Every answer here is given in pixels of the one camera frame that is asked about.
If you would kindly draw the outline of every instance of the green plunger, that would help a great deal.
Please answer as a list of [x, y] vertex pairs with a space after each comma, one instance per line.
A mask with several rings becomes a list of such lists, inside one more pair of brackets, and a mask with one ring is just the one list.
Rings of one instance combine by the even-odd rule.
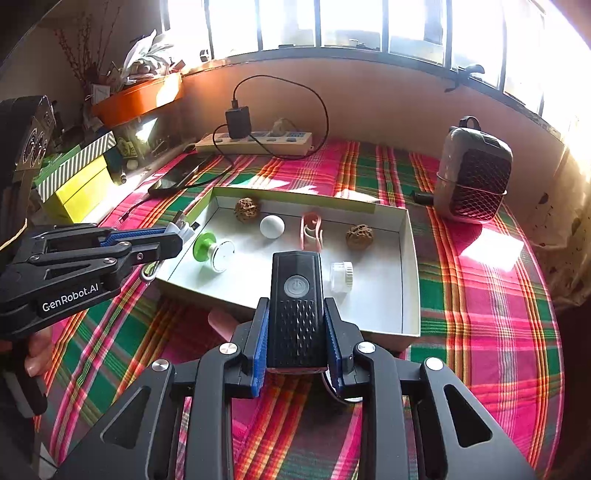
[[209, 260], [209, 248], [216, 243], [216, 236], [211, 232], [202, 233], [193, 244], [193, 258], [198, 262]]

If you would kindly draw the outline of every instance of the yellow box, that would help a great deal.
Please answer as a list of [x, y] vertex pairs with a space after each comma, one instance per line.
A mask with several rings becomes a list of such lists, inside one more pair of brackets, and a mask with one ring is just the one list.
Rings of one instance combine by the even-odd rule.
[[80, 223], [113, 186], [101, 155], [63, 184], [43, 208], [56, 223]]

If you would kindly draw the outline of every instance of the window frame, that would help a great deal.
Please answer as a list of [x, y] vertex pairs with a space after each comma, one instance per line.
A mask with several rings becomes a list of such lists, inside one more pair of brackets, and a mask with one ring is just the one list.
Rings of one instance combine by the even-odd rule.
[[[542, 95], [542, 101], [537, 112], [529, 110], [521, 101], [517, 98], [505, 93], [505, 79], [506, 79], [506, 66], [507, 66], [507, 27], [505, 19], [505, 11], [502, 8], [502, 66], [501, 73], [499, 75], [499, 82], [497, 87], [493, 87], [478, 78], [475, 77], [460, 77], [458, 71], [452, 68], [452, 39], [453, 39], [453, 0], [442, 0], [445, 3], [445, 16], [442, 23], [445, 23], [443, 47], [444, 57], [443, 64], [432, 63], [428, 60], [422, 60], [418, 57], [403, 56], [398, 53], [389, 53], [389, 0], [382, 0], [382, 41], [381, 51], [363, 50], [358, 48], [347, 48], [347, 47], [323, 47], [322, 46], [322, 12], [320, 11], [320, 0], [314, 0], [314, 47], [287, 47], [279, 48], [275, 50], [263, 50], [262, 44], [262, 31], [261, 31], [261, 15], [260, 15], [260, 3], [259, 0], [253, 0], [255, 5], [256, 13], [256, 27], [257, 27], [257, 39], [258, 39], [258, 51], [243, 53], [230, 57], [224, 57], [222, 59], [215, 58], [215, 51], [213, 49], [212, 31], [209, 14], [209, 3], [215, 0], [203, 0], [203, 6], [205, 9], [205, 20], [207, 27], [207, 36], [209, 38], [209, 51], [211, 53], [211, 60], [204, 62], [203, 64], [191, 69], [189, 74], [203, 72], [206, 70], [212, 70], [221, 66], [236, 65], [246, 62], [253, 61], [265, 61], [265, 60], [279, 60], [279, 59], [306, 59], [306, 58], [321, 58], [321, 59], [349, 59], [349, 60], [363, 60], [363, 61], [374, 61], [387, 65], [393, 65], [398, 67], [409, 68], [413, 70], [419, 70], [424, 73], [434, 75], [436, 77], [446, 79], [450, 81], [450, 86], [459, 82], [460, 86], [467, 86], [480, 93], [488, 95], [489, 97], [509, 106], [513, 110], [525, 115], [527, 118], [535, 122], [537, 125], [542, 127], [552, 136], [558, 140], [562, 139], [561, 133], [552, 127], [541, 115], [544, 109], [544, 96]], [[162, 2], [161, 9], [163, 18], [168, 18], [168, 2]]]

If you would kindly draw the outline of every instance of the human hand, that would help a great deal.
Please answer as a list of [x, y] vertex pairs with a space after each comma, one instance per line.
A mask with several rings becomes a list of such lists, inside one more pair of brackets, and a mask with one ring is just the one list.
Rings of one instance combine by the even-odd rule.
[[[43, 375], [51, 367], [51, 352], [53, 351], [51, 330], [52, 327], [49, 326], [33, 333], [29, 338], [29, 354], [25, 359], [25, 370], [30, 377]], [[10, 350], [12, 350], [12, 342], [0, 340], [0, 353]]]

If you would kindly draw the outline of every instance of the power button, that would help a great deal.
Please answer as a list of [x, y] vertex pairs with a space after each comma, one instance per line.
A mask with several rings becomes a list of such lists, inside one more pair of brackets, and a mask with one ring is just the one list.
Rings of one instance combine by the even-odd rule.
[[300, 299], [310, 291], [310, 283], [301, 275], [293, 275], [285, 281], [283, 290], [288, 297]]

